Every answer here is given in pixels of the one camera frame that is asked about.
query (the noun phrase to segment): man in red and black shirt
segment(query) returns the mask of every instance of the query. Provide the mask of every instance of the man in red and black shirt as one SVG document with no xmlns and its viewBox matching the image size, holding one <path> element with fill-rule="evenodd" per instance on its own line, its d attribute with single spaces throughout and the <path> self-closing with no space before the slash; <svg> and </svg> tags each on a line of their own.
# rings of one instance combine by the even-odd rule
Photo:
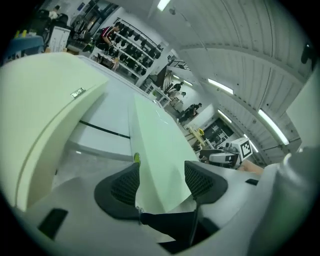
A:
<svg viewBox="0 0 320 256">
<path fill-rule="evenodd" d="M 107 26 L 104 28 L 96 42 L 96 47 L 101 50 L 107 50 L 112 45 L 110 37 L 114 32 L 120 31 L 121 28 L 122 24 L 120 22 L 117 22 L 114 26 Z"/>
</svg>

